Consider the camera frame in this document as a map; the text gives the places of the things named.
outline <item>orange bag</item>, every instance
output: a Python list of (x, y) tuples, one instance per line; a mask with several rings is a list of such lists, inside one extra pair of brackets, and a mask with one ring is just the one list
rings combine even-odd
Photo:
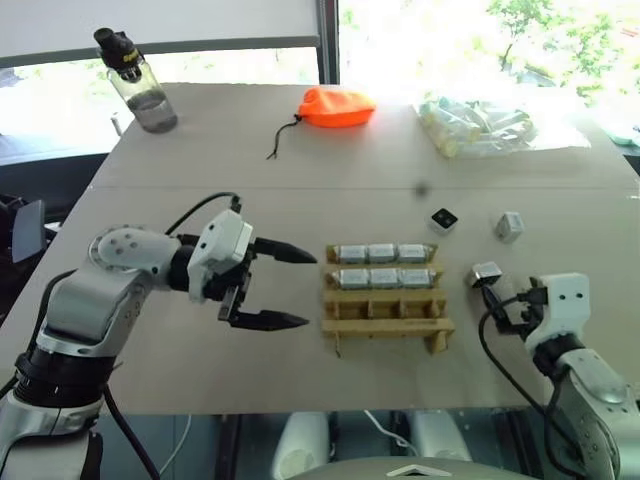
[(283, 125), (276, 132), (275, 146), (267, 159), (278, 158), (282, 130), (297, 125), (303, 119), (316, 127), (355, 127), (367, 123), (375, 109), (373, 100), (362, 93), (310, 88), (304, 94), (298, 113), (294, 115), (295, 121)]

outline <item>wooden stand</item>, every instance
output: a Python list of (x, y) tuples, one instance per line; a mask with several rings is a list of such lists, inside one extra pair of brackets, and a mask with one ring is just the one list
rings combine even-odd
[[(455, 327), (447, 317), (447, 296), (438, 288), (443, 269), (430, 263), (436, 251), (430, 247), (425, 264), (370, 265), (337, 264), (333, 246), (327, 247), (322, 330), (335, 340), (338, 356), (341, 337), (423, 337), (431, 353), (447, 349)], [(332, 274), (350, 268), (429, 268), (436, 276), (430, 289), (341, 290)]]

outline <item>water bottle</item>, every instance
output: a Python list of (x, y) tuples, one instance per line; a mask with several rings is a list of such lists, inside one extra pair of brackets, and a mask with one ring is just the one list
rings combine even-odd
[(101, 28), (93, 34), (109, 68), (107, 78), (147, 132), (164, 133), (178, 123), (167, 95), (151, 67), (124, 32)]

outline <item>clear plastic bag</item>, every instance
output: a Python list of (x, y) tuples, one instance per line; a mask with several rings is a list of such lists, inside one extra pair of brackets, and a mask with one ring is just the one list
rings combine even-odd
[(486, 157), (526, 150), (590, 147), (589, 141), (533, 98), (504, 100), (431, 97), (415, 105), (436, 148), (447, 158)]

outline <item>tabletop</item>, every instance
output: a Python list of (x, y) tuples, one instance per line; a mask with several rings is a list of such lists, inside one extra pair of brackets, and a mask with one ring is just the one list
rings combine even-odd
[[(26, 345), (46, 281), (76, 267), (105, 226), (143, 223), (163, 231), (200, 198), (228, 189), (215, 182), (207, 188), (90, 188), (2, 327), (0, 376), (9, 376)], [(319, 259), (332, 243), (438, 243), (437, 263), (445, 269), (442, 287), (457, 329), (449, 349), (430, 355), (419, 339), (346, 339), (338, 358), (321, 333), (322, 264), (289, 265), (265, 258), (254, 262), (247, 309), (286, 310), (310, 324), (270, 333), (233, 329), (216, 320), (212, 302), (195, 305), (184, 293), (154, 292), (122, 352), (124, 364), (111, 379), (124, 411), (219, 414), (521, 405), (522, 398), (481, 350), (477, 322), (483, 308), (477, 292), (463, 282), (472, 264), (489, 260), (505, 272), (498, 284), (504, 295), (525, 286), (530, 275), (588, 274), (592, 318), (585, 343), (640, 391), (640, 369), (632, 353), (640, 335), (635, 321), (640, 288), (637, 190), (434, 187), (416, 198), (408, 188), (289, 186), (240, 188), (238, 193), (244, 199), (243, 216), (256, 235), (291, 242)], [(181, 230), (199, 233), (225, 206), (223, 201), (202, 209)], [(460, 220), (453, 232), (439, 237), (427, 229), (425, 217), (443, 206)], [(511, 245), (492, 232), (504, 210), (519, 211), (526, 224), (525, 233)], [(488, 338), (525, 388), (544, 398), (548, 385), (522, 342), (498, 337), (492, 327)]]
[(96, 174), (94, 186), (226, 188), (637, 188), (637, 177), (585, 115), (572, 120), (592, 148), (445, 161), (410, 105), (380, 104), (366, 127), (323, 129), (302, 122), (280, 138), (305, 86), (167, 86), (178, 127), (150, 137), (133, 123)]

